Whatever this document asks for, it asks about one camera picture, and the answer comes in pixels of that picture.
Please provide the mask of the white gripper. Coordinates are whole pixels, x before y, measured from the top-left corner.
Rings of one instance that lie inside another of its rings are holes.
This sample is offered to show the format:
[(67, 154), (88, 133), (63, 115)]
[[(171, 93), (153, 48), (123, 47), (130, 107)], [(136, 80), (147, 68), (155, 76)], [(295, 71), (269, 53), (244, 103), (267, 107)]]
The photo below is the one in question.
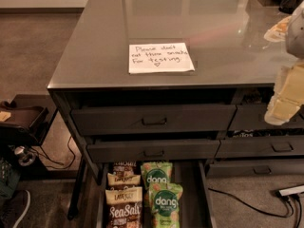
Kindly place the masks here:
[(268, 124), (287, 123), (304, 105), (304, 61), (283, 66), (275, 79), (274, 95), (267, 106), (264, 120)]

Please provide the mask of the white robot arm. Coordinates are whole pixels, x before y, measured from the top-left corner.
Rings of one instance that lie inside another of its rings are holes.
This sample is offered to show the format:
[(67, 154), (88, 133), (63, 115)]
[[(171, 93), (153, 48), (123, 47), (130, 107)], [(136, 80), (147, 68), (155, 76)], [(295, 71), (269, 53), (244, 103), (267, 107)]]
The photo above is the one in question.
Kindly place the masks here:
[(264, 38), (269, 42), (284, 42), (287, 52), (297, 58), (293, 66), (283, 66), (278, 72), (274, 95), (264, 115), (266, 123), (283, 125), (304, 105), (304, 2), (268, 29)]

